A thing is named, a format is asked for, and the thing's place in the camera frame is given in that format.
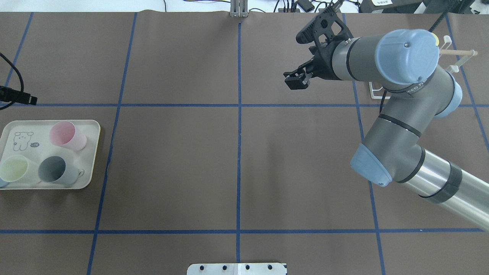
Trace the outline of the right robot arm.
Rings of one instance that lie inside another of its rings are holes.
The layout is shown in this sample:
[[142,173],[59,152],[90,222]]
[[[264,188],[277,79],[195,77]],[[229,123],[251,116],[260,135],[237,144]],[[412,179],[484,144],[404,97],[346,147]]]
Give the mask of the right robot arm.
[[430,122],[456,110],[463,95],[438,65],[437,37],[425,29],[354,37],[337,10],[338,4],[323,9],[297,33],[312,57],[283,74],[289,89],[307,89],[314,77],[381,84],[390,98],[351,168],[381,187],[399,183],[488,231],[488,183],[418,144]]

